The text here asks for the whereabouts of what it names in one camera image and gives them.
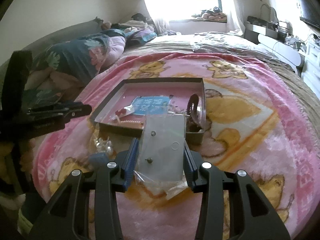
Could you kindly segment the clear pearl flower claw clip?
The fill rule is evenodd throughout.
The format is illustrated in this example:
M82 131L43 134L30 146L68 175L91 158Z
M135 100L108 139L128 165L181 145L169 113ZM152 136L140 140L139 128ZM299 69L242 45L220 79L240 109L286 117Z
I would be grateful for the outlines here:
M109 157L113 155L113 144L109 137L106 140L104 140L103 138L95 139L94 144L97 152L104 152Z

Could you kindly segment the small dark blue block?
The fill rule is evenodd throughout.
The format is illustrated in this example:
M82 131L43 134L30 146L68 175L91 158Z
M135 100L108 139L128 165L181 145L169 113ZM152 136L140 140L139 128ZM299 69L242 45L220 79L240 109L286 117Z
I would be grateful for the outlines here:
M105 152L95 153L89 156L88 163L93 170L98 170L108 164L109 158Z

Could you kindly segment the red bead earrings packet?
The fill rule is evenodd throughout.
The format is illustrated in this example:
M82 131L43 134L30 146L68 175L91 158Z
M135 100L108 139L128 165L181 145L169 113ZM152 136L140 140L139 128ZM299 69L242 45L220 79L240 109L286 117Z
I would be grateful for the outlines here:
M133 114L135 112L135 108L133 105L129 105L129 106L125 106L123 108L121 108L120 110L115 111L115 120L118 123L121 123L122 117L128 116L130 114Z

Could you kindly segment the stud earrings white card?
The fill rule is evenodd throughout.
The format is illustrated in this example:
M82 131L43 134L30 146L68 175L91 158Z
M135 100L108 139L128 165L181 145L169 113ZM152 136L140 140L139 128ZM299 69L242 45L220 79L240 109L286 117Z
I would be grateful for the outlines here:
M134 171L136 183L153 197L167 200L188 186L183 172L185 116L147 115Z

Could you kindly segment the brown plastic hair barrette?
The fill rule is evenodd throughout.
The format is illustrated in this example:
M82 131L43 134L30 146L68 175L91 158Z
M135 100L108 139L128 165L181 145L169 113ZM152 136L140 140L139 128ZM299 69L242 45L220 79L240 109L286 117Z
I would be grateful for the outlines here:
M199 132L204 129L206 122L202 119L202 112L198 111L199 107L199 96L192 94L187 104L187 131L188 132Z

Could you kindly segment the pink lace bow hair clip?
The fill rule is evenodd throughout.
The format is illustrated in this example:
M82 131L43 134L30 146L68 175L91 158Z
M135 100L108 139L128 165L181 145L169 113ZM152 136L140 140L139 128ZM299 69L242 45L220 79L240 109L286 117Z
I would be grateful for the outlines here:
M186 130L187 132L199 132L203 129L203 125L201 124L200 115L197 111L197 106L193 103L191 106L187 107L187 109L183 110L177 106L172 106L172 111L175 114L180 114L185 117L186 120Z

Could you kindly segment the floral dark green quilt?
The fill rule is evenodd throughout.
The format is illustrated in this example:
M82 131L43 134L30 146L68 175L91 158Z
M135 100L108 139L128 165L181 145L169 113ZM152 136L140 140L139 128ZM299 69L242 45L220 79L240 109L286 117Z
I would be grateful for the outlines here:
M23 106L75 100L94 77L120 58L125 45L123 31L108 29L48 47L33 60Z

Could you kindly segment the dark cardboard box tray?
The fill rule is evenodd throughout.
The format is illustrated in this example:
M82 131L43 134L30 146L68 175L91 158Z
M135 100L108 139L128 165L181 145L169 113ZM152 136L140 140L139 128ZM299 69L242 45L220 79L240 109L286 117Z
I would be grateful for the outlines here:
M198 111L206 120L204 81L198 77L158 77L126 79L104 97L93 111L90 120L108 132L131 137L140 137L147 115L175 114L172 106L187 109L192 94L199 96ZM135 112L122 117L121 123L115 120L115 111L133 105ZM186 141L199 145L203 140L204 129L199 132L185 132Z

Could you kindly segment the pink bear pattern blanket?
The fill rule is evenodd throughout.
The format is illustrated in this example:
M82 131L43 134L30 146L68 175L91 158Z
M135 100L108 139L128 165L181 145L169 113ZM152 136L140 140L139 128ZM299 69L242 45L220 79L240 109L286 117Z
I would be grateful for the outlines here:
M77 100L96 108L125 79L204 78L209 126L192 150L222 170L248 171L294 239L319 203L319 100L296 74L274 70L258 59L219 53L128 56L96 76ZM32 175L46 201L67 171L84 168L92 134L88 118L77 118L44 139ZM119 198L125 239L195 235L201 197L184 190L167 200L164 193L132 187Z

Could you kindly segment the purple teal pillow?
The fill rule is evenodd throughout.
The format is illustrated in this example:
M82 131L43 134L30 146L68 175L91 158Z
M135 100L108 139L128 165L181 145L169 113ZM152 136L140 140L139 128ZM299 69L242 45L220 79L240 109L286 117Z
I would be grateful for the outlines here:
M126 36L126 47L132 46L142 46L154 38L157 37L157 34L150 29L140 29L134 30L125 34Z

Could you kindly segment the white drawer cabinet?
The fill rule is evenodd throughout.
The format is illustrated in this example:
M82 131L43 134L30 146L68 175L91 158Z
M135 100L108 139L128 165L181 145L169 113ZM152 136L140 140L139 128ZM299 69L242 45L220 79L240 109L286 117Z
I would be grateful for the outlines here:
M306 54L301 77L319 98L319 45L316 44L313 38L306 43Z

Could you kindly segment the white bed footboard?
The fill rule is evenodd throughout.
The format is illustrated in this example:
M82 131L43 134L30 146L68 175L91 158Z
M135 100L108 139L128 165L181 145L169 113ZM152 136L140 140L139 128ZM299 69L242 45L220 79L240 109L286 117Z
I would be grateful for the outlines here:
M303 65L304 61L297 50L278 40L262 34L258 35L258 42L259 46L264 47L281 61L289 64L294 72L300 76L300 67Z

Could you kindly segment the black flat television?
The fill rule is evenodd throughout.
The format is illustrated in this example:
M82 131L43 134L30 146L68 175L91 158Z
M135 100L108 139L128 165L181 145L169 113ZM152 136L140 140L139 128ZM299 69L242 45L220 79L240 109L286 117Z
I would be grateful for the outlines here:
M300 20L319 31L319 13L307 0L298 0Z

